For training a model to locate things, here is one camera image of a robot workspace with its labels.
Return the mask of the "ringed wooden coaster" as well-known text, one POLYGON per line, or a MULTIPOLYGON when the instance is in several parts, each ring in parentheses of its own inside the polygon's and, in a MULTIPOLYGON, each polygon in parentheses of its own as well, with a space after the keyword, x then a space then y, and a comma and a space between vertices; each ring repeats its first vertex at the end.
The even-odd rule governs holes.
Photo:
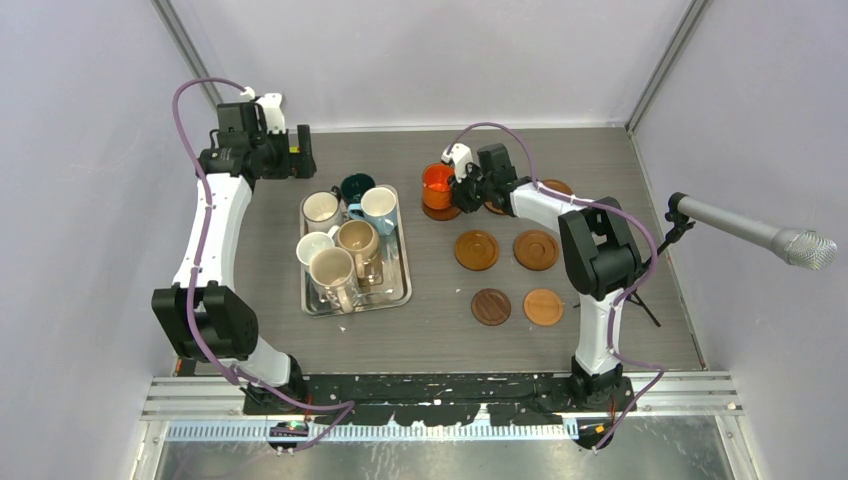
POLYGON ((436 221, 449 221, 461 214, 461 210, 456 206, 449 206, 445 209, 434 209, 425 203, 421 203, 421 209, 428 218, 436 221))
POLYGON ((484 271, 496 264, 500 247, 491 233, 469 230, 457 237, 454 256, 462 267, 471 271, 484 271))
POLYGON ((546 188, 549 188, 549 189, 551 189, 551 190, 554 190, 554 191, 556 191, 556 192, 559 192, 559 193, 562 193, 562 194, 565 194, 565 195, 573 195, 573 194, 574 194, 574 192, 573 192, 573 190, 571 189, 571 187, 570 187, 568 184, 566 184, 565 182, 561 181, 561 180, 557 180, 557 179, 544 179, 544 180, 542 181, 542 184, 543 184, 546 188))
POLYGON ((508 216, 509 213, 505 210, 505 208, 498 202, 494 200, 486 200, 483 202, 483 206, 491 213, 500 216, 508 216))
POLYGON ((527 230, 513 242, 516 261, 532 271, 544 271, 559 260, 560 247, 554 237, 542 230, 527 230))

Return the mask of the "orange translucent cup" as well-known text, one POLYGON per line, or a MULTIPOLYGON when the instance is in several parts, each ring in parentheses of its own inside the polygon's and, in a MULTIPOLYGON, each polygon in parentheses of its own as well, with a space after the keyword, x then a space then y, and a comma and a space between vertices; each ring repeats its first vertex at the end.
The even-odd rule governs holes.
POLYGON ((446 210, 451 207, 451 187, 449 179, 454 175, 451 166, 434 163, 422 172, 422 201, 433 210, 446 210))

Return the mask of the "dark walnut coaster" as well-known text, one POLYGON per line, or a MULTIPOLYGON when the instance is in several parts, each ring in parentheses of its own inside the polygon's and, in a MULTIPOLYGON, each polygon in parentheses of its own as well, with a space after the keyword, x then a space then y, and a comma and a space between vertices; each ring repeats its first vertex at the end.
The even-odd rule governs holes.
POLYGON ((486 326, 505 323, 512 313, 508 296, 499 289, 485 288, 474 294, 471 301, 473 317, 486 326))

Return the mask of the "light wooden coaster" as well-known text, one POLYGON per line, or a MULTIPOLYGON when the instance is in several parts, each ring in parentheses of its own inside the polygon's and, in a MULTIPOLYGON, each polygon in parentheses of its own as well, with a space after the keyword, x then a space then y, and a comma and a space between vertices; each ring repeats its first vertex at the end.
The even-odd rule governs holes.
POLYGON ((538 326, 552 326, 564 315, 564 304, 553 290, 537 288, 528 292, 523 299, 526 318, 538 326))

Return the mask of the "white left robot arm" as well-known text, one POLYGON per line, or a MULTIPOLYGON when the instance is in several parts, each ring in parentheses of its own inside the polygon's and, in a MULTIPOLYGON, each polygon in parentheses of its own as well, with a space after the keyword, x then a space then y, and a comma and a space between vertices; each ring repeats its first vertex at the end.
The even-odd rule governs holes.
POLYGON ((253 391, 269 386, 280 412, 298 412, 307 398, 296 359, 261 338, 255 312, 235 288, 242 221, 260 180, 309 179, 317 171, 310 128, 297 127, 291 145, 279 93, 218 105, 210 145, 194 156, 197 206, 186 251, 151 306, 177 356, 217 361, 230 379, 245 374, 253 391))

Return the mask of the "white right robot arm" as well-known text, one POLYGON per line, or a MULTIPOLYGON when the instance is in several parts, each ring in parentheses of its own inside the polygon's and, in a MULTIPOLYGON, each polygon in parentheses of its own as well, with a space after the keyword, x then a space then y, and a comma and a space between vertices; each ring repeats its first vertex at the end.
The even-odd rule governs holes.
POLYGON ((489 202, 512 217, 558 231, 567 278, 580 295, 579 340, 567 391, 576 407, 598 409, 623 386, 617 356, 620 313, 642 267, 619 203, 611 197, 581 199, 518 177, 502 144, 477 152, 453 144, 441 161, 454 170, 448 181, 452 203, 463 212, 489 202))

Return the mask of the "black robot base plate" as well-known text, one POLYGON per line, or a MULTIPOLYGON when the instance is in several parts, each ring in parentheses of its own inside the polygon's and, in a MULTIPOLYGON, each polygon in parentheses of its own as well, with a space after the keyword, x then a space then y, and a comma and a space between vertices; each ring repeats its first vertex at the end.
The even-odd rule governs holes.
POLYGON ((565 413, 586 413, 610 421, 630 406, 630 379, 604 393, 581 397, 567 374, 315 374, 289 395, 292 405, 268 390, 247 385, 246 415, 303 415, 328 426, 467 426, 487 414, 496 427, 554 425, 565 413))

